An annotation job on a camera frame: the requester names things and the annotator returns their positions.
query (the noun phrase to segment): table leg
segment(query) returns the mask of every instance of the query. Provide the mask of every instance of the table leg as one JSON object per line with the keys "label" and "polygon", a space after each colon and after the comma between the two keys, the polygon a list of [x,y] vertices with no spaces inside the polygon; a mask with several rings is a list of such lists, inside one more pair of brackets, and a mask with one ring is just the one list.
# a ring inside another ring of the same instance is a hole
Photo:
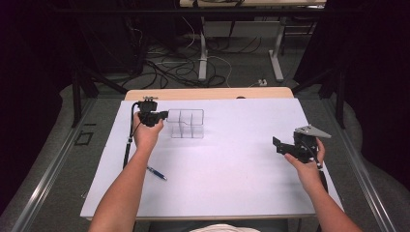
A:
{"label": "table leg", "polygon": [[269,56],[271,58],[272,68],[274,69],[275,78],[277,79],[277,82],[283,81],[283,74],[280,69],[278,53],[280,51],[280,43],[283,37],[285,23],[286,23],[286,18],[285,17],[281,18],[280,26],[278,27],[278,31],[277,31],[277,38],[275,41],[275,48],[273,50],[269,50]]}
{"label": "table leg", "polygon": [[206,67],[208,62],[208,50],[206,49],[205,36],[201,33],[201,58],[199,60],[199,76],[198,80],[206,79]]}

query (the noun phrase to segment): metal bar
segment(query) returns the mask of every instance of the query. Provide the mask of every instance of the metal bar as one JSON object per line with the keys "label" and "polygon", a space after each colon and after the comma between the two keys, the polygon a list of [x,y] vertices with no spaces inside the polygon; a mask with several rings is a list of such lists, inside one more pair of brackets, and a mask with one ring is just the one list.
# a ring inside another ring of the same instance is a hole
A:
{"label": "metal bar", "polygon": [[[84,121],[85,116],[93,108],[95,102],[96,102],[95,99],[91,99],[91,100],[89,99],[85,103],[84,110],[82,112],[84,117],[82,117],[82,119],[79,121],[80,125]],[[48,196],[48,193],[50,192],[52,185],[57,179],[57,176],[60,173],[60,170],[64,165],[64,162],[69,154],[69,150],[72,147],[75,138],[78,136],[80,129],[81,129],[81,126],[70,130],[66,140],[64,141],[63,146],[61,147],[60,152],[52,160],[51,164],[48,166],[42,179],[40,180],[33,194],[31,195],[30,200],[28,201],[26,207],[24,208],[20,217],[16,221],[15,226],[12,229],[12,232],[23,232],[23,231],[30,230],[30,226],[34,221],[34,218],[36,217],[37,212],[42,207],[46,197]]]}
{"label": "metal bar", "polygon": [[82,9],[56,9],[59,15],[119,15],[119,16],[355,16],[362,10],[328,10],[328,9],[256,9],[256,8],[213,8],[213,9],[150,9],[150,10],[82,10]]}
{"label": "metal bar", "polygon": [[359,185],[362,188],[367,203],[370,209],[373,211],[374,217],[377,220],[377,223],[379,224],[381,231],[395,232],[395,226],[393,225],[393,222],[391,221],[388,213],[386,212],[383,203],[381,202],[380,197],[373,183],[370,180],[367,169],[362,161],[361,155],[356,151],[346,130],[342,130],[340,128],[336,118],[334,117],[335,108],[332,105],[331,100],[322,100],[322,102],[326,108],[326,112],[330,116],[329,118],[332,119],[332,123],[334,124],[334,127],[337,129],[344,143],[344,146],[347,149],[347,157],[350,161],[352,170],[355,173],[356,178],[358,179]]}

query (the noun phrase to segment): desk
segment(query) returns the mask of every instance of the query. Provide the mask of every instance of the desk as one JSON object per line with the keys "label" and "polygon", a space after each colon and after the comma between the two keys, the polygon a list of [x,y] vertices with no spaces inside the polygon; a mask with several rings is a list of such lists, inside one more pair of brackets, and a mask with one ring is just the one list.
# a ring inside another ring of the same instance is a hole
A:
{"label": "desk", "polygon": [[[180,6],[191,8],[193,0],[180,0]],[[324,5],[326,0],[245,0],[241,7],[294,7],[294,6],[317,6]],[[212,3],[198,0],[200,8],[234,7],[233,3]],[[285,17],[280,21],[237,21],[230,37],[266,37],[276,38],[275,47],[269,50],[275,78],[278,82],[283,81],[283,75],[278,61],[278,52],[285,27]],[[231,22],[229,21],[205,21],[202,17],[203,33],[201,33],[201,59],[199,66],[199,80],[206,78],[208,50],[206,49],[207,37],[229,37]]]}
{"label": "desk", "polygon": [[[143,96],[156,94],[161,96],[158,111],[203,109],[204,138],[171,138],[164,123],[149,165],[168,181],[147,173],[137,219],[314,216],[296,170],[272,144],[273,135],[293,143],[293,130],[308,124],[299,101],[287,88],[257,88],[260,96],[255,90],[130,91],[121,103],[80,215],[92,218],[103,194],[122,170],[131,105]],[[235,100],[238,96],[248,99]],[[324,168],[330,195],[341,207],[326,165]]]}

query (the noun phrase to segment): black curtain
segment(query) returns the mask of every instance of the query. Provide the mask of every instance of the black curtain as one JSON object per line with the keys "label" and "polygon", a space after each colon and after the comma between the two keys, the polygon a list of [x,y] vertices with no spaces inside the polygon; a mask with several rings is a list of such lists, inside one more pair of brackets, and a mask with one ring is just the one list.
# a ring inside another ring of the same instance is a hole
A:
{"label": "black curtain", "polygon": [[71,84],[42,1],[0,4],[0,213],[42,149]]}
{"label": "black curtain", "polygon": [[362,154],[410,189],[410,2],[329,0],[326,7],[364,13],[321,18],[295,80],[345,62],[345,100],[363,129]]}

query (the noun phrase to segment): white table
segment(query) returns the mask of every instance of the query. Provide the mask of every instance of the white table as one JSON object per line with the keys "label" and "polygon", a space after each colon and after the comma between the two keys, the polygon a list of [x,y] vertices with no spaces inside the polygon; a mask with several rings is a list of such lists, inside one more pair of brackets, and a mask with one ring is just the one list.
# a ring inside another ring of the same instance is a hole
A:
{"label": "white table", "polygon": [[[193,0],[180,0],[180,6],[192,8]],[[324,5],[326,0],[245,0],[241,7],[295,7]],[[232,3],[212,3],[198,0],[199,8],[234,7]],[[278,61],[278,52],[285,27],[286,19],[280,21],[237,21],[230,37],[264,37],[276,38],[274,49],[269,50],[275,78],[283,81],[283,75]],[[199,80],[206,78],[208,50],[206,49],[207,37],[229,37],[229,21],[206,21],[202,17],[203,34],[201,34],[201,58],[199,66]]]}
{"label": "white table", "polygon": [[[259,90],[263,96],[263,93],[275,89],[258,88],[250,92]],[[247,90],[232,91],[242,91],[243,94],[237,96],[246,96]],[[178,91],[181,91],[181,96],[195,92],[170,90]],[[221,91],[230,92],[229,89],[199,90],[203,94]],[[80,214],[84,218],[93,217],[103,194],[122,170],[131,105],[134,102],[121,103]],[[294,129],[308,124],[297,99],[158,100],[158,104],[158,111],[171,108],[203,109],[204,137],[171,138],[169,124],[165,122],[149,165],[168,180],[147,173],[136,219],[314,216],[296,170],[276,153],[276,147],[272,144],[272,136],[292,144]],[[330,195],[341,207],[326,166],[325,174]]]}

